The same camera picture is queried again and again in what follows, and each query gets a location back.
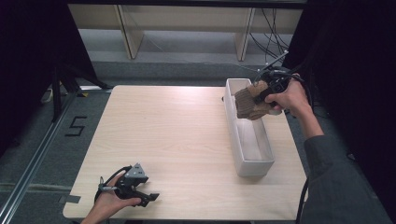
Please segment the human hand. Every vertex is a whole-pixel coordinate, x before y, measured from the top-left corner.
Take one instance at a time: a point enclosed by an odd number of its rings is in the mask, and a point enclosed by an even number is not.
[[[269,94],[265,98],[266,103],[277,102],[275,110],[289,109],[290,113],[299,118],[302,114],[312,113],[311,106],[305,95],[301,83],[294,78],[290,79],[288,88],[280,93]]]
[[[114,186],[117,183],[117,180],[122,175],[117,175],[114,177],[109,183],[109,186]],[[93,208],[90,213],[82,220],[81,224],[93,224],[100,223],[126,206],[138,205],[141,203],[140,198],[131,198],[131,199],[120,199],[114,190],[104,191],[97,198]]]

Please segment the person's right hand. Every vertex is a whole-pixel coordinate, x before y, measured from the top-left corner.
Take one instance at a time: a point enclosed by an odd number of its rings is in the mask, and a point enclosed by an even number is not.
[[[281,93],[269,94],[266,103],[277,102],[276,110],[289,109],[290,113],[299,118],[304,113],[312,113],[311,106],[306,99],[305,90],[301,83],[294,78],[290,80],[288,88]]]

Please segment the person's left hand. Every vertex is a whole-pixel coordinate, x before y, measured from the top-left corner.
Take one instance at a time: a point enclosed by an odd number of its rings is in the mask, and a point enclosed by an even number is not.
[[[122,175],[117,175],[109,183],[108,186],[114,186]],[[100,223],[126,206],[138,205],[141,203],[140,198],[120,199],[114,190],[104,191],[97,198],[90,213],[82,220],[81,224]]]

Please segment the black tape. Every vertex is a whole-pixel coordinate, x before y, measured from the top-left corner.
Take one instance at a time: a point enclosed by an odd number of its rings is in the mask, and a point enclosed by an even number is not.
[[[81,197],[79,196],[74,196],[74,195],[67,195],[67,196],[62,196],[58,203],[79,203],[79,199]]]

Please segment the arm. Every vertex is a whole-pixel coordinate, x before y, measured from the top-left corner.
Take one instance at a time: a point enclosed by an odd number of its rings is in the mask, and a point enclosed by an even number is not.
[[[109,186],[114,186],[120,178],[120,175],[114,177],[109,183]],[[97,224],[100,223],[126,206],[140,204],[140,198],[120,199],[113,190],[102,192],[96,200],[90,213],[82,220],[81,224]]]
[[[288,108],[307,139],[309,197],[301,223],[391,223],[359,168],[324,135],[298,81],[292,79],[284,92],[268,95],[265,101],[276,101],[276,109]]]

